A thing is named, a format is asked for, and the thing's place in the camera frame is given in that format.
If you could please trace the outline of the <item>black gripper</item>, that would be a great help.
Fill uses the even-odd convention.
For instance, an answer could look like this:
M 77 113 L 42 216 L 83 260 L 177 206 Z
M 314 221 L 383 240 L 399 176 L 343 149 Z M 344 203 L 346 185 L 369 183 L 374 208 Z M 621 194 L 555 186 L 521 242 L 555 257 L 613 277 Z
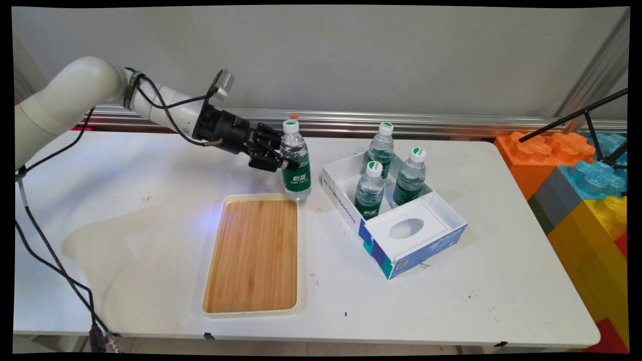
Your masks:
M 257 123 L 256 129 L 250 121 L 224 110 L 218 110 L 211 104 L 204 104 L 193 129 L 193 139 L 203 141 L 205 146 L 212 146 L 232 154 L 249 155 L 248 166 L 275 173 L 278 169 L 296 171 L 300 162 L 282 156 L 280 153 L 255 152 L 255 142 L 270 149 L 280 149 L 283 132 L 264 123 Z

